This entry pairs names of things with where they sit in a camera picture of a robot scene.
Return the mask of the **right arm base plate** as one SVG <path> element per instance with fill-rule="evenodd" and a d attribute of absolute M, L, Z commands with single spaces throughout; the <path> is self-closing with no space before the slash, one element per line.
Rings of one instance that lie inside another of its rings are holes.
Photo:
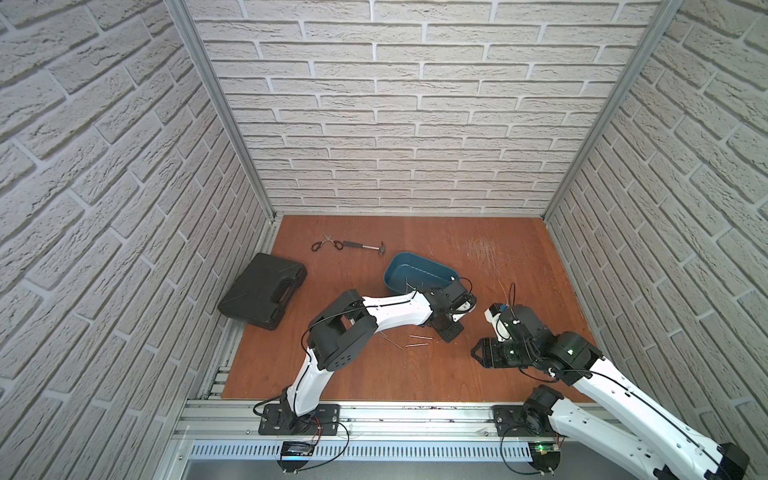
<path fill-rule="evenodd" d="M 499 437 L 553 437 L 548 417 L 524 405 L 501 404 L 491 407 L 492 419 Z"/>

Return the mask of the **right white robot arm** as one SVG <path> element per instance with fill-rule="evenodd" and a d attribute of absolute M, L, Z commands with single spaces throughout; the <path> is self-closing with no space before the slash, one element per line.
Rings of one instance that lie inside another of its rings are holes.
<path fill-rule="evenodd" d="M 523 305 L 491 305 L 495 334 L 472 357 L 487 369 L 535 369 L 549 381 L 523 404 L 516 422 L 574 439 L 638 479 L 742 479 L 748 454 L 696 431 L 626 378 L 594 344 L 552 333 Z"/>

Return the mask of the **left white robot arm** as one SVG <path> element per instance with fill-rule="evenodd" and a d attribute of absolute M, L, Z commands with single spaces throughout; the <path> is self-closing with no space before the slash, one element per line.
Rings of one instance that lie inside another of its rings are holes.
<path fill-rule="evenodd" d="M 351 289 L 310 321 L 301 340 L 305 358 L 280 405 L 292 421 L 308 419 L 334 372 L 362 352 L 375 334 L 405 327 L 428 327 L 446 343 L 463 331 L 460 320 L 474 310 L 475 295 L 460 280 L 443 287 L 421 287 L 389 297 L 367 297 Z"/>

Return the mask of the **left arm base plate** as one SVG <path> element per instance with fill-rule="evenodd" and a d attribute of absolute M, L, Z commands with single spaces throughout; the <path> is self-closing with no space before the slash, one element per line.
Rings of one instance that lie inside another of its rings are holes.
<path fill-rule="evenodd" d="M 262 436 L 335 436 L 339 428 L 339 404 L 321 403 L 309 414 L 296 417 L 280 404 L 267 404 L 261 412 L 258 433 Z"/>

